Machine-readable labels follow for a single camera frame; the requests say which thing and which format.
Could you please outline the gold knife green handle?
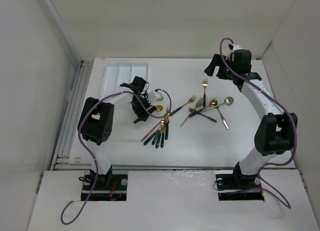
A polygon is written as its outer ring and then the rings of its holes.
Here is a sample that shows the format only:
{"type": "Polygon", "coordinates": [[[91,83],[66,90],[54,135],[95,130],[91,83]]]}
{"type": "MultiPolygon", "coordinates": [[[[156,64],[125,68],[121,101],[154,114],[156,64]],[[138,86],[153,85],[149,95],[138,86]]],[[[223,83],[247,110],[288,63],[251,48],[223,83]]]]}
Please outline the gold knife green handle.
{"type": "Polygon", "coordinates": [[[165,144],[165,125],[160,128],[160,147],[163,148],[165,144]]]}
{"type": "Polygon", "coordinates": [[[155,145],[155,148],[158,149],[160,147],[160,129],[161,129],[161,126],[164,125],[164,124],[161,124],[160,125],[160,128],[156,131],[155,133],[155,138],[154,140],[152,141],[152,144],[155,145]]]}

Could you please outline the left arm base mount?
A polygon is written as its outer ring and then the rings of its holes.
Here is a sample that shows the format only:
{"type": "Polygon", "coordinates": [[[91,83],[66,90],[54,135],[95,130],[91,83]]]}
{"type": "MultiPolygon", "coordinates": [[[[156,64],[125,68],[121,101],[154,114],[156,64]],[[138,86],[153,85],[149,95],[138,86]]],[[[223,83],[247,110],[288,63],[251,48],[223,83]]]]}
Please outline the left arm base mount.
{"type": "MultiPolygon", "coordinates": [[[[96,173],[90,170],[78,179],[82,182],[81,201],[85,201],[93,186],[96,173]]],[[[128,173],[113,173],[109,170],[105,175],[98,175],[98,180],[89,197],[89,201],[122,202],[127,200],[128,173]]]]}

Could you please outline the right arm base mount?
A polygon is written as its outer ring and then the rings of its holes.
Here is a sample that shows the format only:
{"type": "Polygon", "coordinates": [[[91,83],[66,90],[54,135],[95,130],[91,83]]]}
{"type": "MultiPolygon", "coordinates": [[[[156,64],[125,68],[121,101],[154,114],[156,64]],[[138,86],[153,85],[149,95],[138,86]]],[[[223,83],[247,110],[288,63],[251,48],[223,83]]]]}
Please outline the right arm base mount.
{"type": "Polygon", "coordinates": [[[261,181],[255,175],[242,175],[232,170],[215,172],[214,188],[219,201],[264,201],[261,181]]]}

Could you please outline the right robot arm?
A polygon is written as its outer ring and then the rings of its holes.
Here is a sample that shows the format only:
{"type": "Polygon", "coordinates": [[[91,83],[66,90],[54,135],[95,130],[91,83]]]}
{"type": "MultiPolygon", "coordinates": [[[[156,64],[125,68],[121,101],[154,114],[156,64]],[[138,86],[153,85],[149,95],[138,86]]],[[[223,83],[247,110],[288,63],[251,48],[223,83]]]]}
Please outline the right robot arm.
{"type": "Polygon", "coordinates": [[[258,170],[267,162],[294,147],[294,128],[298,118],[294,113],[286,115],[284,110],[268,98],[262,78],[251,68],[252,53],[247,49],[234,49],[229,56],[215,54],[204,70],[213,76],[231,80],[247,97],[260,118],[254,136],[252,151],[238,162],[231,174],[218,174],[224,190],[249,189],[258,176],[258,170]]]}

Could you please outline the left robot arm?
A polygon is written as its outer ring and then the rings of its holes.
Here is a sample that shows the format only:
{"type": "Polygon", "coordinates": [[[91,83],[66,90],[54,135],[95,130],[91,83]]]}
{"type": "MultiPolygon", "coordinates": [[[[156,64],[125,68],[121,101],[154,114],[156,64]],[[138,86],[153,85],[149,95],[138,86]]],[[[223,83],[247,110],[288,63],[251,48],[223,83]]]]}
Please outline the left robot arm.
{"type": "Polygon", "coordinates": [[[152,105],[145,86],[147,81],[135,76],[131,83],[120,84],[120,90],[104,98],[89,97],[85,100],[77,126],[78,139],[81,145],[92,157],[90,175],[87,177],[90,184],[96,184],[100,189],[107,189],[112,183],[112,165],[109,161],[99,161],[94,148],[106,142],[112,132],[116,105],[129,103],[137,116],[134,123],[146,121],[156,110],[152,105]]]}

